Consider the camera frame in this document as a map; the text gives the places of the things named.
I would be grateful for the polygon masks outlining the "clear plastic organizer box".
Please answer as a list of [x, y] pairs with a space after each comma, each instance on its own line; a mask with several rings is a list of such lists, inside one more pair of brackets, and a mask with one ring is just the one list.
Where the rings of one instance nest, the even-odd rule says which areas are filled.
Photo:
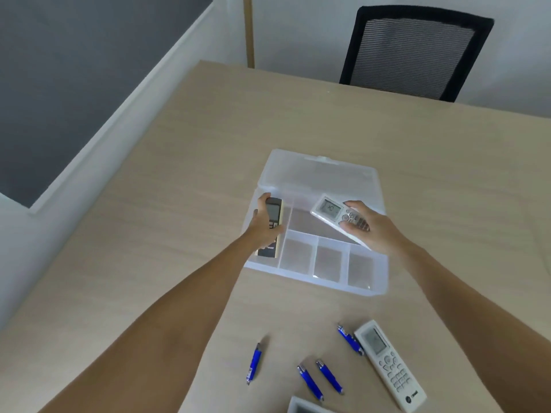
[[311, 213], [327, 196], [339, 204], [359, 200], [386, 214], [375, 168], [274, 149], [252, 195], [243, 230], [249, 226], [258, 197], [266, 192], [282, 201], [280, 221], [286, 230], [276, 241], [276, 256], [258, 251], [245, 263], [246, 268], [361, 296], [387, 292], [389, 258]]

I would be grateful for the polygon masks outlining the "wooden post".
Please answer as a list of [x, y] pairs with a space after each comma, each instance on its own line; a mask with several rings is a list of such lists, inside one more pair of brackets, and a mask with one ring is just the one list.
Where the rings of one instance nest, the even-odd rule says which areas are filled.
[[243, 0], [245, 44], [247, 67], [255, 68], [254, 35], [253, 35], [253, 4], [252, 0]]

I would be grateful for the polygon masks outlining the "person's left hand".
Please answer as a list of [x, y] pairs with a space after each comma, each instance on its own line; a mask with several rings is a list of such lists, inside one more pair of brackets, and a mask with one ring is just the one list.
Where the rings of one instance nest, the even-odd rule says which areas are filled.
[[269, 213], [266, 205], [266, 200], [270, 197], [271, 193], [265, 192], [258, 198], [257, 209], [253, 211], [251, 222], [243, 234], [253, 253], [270, 245], [263, 244], [263, 229], [270, 227]]

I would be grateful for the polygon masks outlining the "black mesh office chair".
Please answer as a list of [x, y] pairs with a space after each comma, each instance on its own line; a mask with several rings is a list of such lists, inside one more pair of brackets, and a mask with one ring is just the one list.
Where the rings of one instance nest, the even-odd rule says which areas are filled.
[[339, 83], [454, 103], [494, 23], [439, 7], [362, 6]]

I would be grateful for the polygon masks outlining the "person's right hand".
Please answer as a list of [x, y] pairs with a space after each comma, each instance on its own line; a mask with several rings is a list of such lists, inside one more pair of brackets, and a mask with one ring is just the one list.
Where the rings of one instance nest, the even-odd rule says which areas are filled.
[[342, 229], [359, 238], [371, 250], [387, 256], [397, 256], [412, 244], [386, 215], [371, 209], [371, 220], [367, 223], [368, 231], [349, 222], [341, 222], [340, 225]]

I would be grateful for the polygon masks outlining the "person's right forearm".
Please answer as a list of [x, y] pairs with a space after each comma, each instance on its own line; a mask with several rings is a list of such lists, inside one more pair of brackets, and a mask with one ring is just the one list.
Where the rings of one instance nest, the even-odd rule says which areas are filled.
[[551, 341], [414, 243], [385, 250], [415, 279], [504, 413], [551, 413]]

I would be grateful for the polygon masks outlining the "white remote control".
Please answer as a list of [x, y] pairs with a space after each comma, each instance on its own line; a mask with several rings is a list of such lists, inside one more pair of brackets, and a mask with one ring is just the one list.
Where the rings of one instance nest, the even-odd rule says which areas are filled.
[[335, 413], [316, 403], [292, 396], [286, 413]]

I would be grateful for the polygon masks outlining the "grey wall board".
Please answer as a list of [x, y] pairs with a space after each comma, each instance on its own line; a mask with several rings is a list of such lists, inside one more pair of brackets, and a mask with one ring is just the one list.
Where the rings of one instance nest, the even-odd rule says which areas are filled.
[[0, 194], [30, 208], [213, 0], [0, 0]]

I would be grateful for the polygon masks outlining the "white remote with grey buttons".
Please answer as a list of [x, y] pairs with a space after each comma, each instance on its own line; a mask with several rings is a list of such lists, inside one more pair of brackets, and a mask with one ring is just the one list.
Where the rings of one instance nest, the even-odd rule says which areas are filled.
[[366, 220], [353, 208], [347, 206], [345, 203], [335, 199], [334, 197], [323, 194], [316, 201], [310, 214], [319, 219], [323, 223], [327, 224], [331, 228], [335, 229], [342, 235], [358, 243], [364, 248], [371, 250], [364, 242], [354, 235], [349, 234], [342, 229], [341, 222], [349, 222], [356, 227], [368, 231], [369, 226]]

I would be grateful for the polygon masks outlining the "person's left forearm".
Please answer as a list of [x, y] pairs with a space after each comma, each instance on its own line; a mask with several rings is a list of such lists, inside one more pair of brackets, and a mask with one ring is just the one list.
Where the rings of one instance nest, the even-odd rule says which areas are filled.
[[38, 413], [178, 413], [252, 253], [238, 237], [151, 305]]

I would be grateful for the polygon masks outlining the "blue pen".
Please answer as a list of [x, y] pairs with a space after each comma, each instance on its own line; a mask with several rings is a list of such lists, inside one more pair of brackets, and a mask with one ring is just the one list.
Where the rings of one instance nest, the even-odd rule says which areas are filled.
[[300, 377], [302, 378], [302, 380], [305, 382], [307, 388], [309, 389], [309, 391], [312, 393], [312, 395], [314, 396], [314, 398], [318, 401], [318, 402], [324, 402], [325, 401], [325, 397], [323, 395], [323, 393], [321, 392], [320, 388], [318, 387], [318, 385], [315, 383], [315, 381], [313, 380], [313, 378], [311, 377], [311, 375], [309, 374], [308, 370], [306, 369], [306, 367], [300, 363], [298, 364], [297, 366], [297, 370], [299, 372], [299, 375]]
[[341, 324], [337, 324], [337, 331], [355, 353], [361, 356], [365, 355], [365, 351], [358, 340], [351, 333], [348, 333]]
[[250, 385], [251, 382], [254, 380], [254, 378], [257, 375], [258, 367], [261, 361], [262, 357], [262, 344], [260, 342], [257, 343], [255, 350], [253, 352], [252, 360], [250, 363], [249, 371], [246, 375], [246, 384]]
[[325, 377], [327, 382], [331, 385], [332, 388], [339, 394], [344, 395], [345, 391], [342, 385], [338, 382], [330, 368], [322, 359], [316, 359], [316, 366], [319, 369], [320, 373]]

